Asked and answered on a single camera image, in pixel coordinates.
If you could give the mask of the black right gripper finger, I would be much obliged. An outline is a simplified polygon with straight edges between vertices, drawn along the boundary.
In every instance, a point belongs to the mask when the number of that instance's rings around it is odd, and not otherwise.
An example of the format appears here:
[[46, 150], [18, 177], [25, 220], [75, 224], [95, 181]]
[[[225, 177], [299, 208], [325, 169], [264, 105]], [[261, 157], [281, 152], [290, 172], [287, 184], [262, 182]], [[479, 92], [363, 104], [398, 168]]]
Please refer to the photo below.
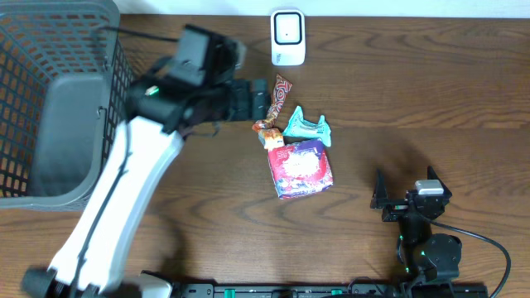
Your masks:
[[370, 201], [371, 209], [382, 209], [388, 203], [388, 192], [385, 185], [383, 173], [377, 169], [376, 183], [373, 190], [373, 196]]
[[433, 166], [427, 167], [427, 188], [429, 190], [446, 190], [446, 185], [434, 170]]

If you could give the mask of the red chocolate bar wrapper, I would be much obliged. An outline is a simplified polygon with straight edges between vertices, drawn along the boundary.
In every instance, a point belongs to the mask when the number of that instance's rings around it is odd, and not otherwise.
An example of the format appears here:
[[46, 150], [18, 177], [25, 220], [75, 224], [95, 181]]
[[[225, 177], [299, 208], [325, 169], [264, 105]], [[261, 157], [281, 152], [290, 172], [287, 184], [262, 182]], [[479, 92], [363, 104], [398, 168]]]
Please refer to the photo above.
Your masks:
[[257, 120], [252, 129], [259, 132], [262, 129], [271, 129], [277, 121], [278, 115], [290, 93], [293, 84], [280, 74], [276, 74], [276, 82], [272, 91], [272, 104], [264, 119]]

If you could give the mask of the orange small snack packet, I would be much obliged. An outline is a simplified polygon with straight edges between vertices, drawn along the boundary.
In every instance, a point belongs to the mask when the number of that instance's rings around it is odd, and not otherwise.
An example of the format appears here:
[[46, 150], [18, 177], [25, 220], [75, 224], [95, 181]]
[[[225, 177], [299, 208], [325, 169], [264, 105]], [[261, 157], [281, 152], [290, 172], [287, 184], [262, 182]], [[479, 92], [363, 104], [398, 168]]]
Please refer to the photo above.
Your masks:
[[258, 132], [258, 139], [268, 151], [285, 146], [283, 135], [277, 128], [261, 129]]

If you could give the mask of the teal snack wrapper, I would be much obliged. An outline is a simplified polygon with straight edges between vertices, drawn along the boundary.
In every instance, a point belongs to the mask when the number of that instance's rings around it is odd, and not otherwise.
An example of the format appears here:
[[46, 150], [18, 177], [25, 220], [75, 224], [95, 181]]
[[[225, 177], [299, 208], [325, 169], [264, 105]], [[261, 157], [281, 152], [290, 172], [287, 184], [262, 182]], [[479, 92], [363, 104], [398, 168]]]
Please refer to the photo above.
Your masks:
[[301, 106], [297, 106], [287, 127], [283, 130], [284, 137], [299, 137], [307, 139], [319, 139], [326, 147], [332, 146], [331, 129], [324, 115], [320, 115], [317, 123], [312, 123], [304, 119]]

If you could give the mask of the red purple snack bag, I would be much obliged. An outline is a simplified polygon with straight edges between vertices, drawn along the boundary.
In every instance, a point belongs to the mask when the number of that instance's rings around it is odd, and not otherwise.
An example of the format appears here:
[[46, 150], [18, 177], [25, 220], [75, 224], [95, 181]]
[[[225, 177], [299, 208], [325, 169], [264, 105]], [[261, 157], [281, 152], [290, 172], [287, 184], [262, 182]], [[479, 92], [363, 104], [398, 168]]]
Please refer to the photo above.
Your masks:
[[280, 199], [313, 195], [334, 184], [325, 146], [318, 139], [275, 148], [268, 152], [268, 162]]

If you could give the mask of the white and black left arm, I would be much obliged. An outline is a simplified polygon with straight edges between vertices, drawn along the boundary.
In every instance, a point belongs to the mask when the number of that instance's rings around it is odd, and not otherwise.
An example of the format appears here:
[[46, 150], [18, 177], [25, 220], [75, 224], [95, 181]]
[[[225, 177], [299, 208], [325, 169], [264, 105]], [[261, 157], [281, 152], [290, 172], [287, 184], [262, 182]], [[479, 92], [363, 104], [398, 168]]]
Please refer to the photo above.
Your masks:
[[123, 290], [137, 228], [186, 135], [201, 123], [263, 119], [271, 105], [264, 79], [235, 79], [237, 65], [203, 67], [196, 84], [168, 56], [128, 89], [124, 120], [94, 192], [47, 268], [30, 267], [21, 289], [30, 297], [110, 297]]

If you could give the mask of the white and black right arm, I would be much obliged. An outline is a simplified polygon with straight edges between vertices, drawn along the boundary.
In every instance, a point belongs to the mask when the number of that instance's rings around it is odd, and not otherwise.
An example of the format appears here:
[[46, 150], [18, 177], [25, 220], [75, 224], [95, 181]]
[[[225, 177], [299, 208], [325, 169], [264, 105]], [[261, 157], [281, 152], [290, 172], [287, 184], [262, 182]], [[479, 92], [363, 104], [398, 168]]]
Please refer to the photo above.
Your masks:
[[382, 221], [398, 223], [397, 259], [415, 283], [447, 283], [460, 275], [461, 241], [431, 230], [432, 221], [445, 212], [451, 197], [430, 166], [427, 178], [416, 181], [402, 199], [389, 197], [383, 173], [377, 171], [370, 208], [382, 211]]

